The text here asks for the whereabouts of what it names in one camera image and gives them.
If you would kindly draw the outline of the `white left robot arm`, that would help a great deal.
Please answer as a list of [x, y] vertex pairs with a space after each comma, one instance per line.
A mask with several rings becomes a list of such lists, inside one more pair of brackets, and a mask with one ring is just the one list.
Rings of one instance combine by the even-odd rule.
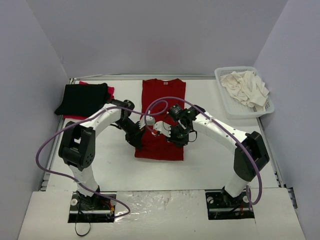
[[131, 146], [141, 149], [144, 127], [130, 119], [135, 105], [130, 100], [111, 99], [101, 109], [90, 115], [90, 121], [72, 126], [64, 131], [58, 155], [69, 166], [73, 177], [78, 180], [77, 192], [83, 196], [82, 203], [89, 209], [101, 203], [92, 163], [96, 152], [96, 137], [108, 126], [115, 124], [125, 132], [125, 140]]

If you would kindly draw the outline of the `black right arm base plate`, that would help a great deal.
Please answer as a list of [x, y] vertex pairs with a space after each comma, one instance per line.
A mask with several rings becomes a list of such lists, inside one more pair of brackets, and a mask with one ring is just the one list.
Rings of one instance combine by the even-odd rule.
[[220, 190], [205, 191], [207, 216], [209, 220], [254, 219], [255, 214], [249, 206], [247, 195], [242, 191], [236, 198]]

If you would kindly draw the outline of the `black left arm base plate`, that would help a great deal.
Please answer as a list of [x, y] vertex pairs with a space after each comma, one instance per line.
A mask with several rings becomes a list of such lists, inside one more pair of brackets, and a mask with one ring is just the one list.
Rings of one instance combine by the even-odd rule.
[[113, 223], [115, 202], [99, 196], [84, 196], [73, 192], [70, 200], [68, 223]]

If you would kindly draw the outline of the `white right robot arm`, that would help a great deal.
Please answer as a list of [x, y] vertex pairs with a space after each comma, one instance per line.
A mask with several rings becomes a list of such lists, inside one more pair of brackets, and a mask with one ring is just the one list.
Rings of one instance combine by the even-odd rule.
[[166, 139], [178, 147], [186, 146], [189, 133], [201, 133], [227, 148], [233, 154], [233, 176], [222, 188], [222, 202], [229, 207], [240, 200], [241, 192], [270, 161], [260, 133], [238, 130], [214, 118], [200, 106], [172, 106], [168, 115], [172, 124], [162, 123]]

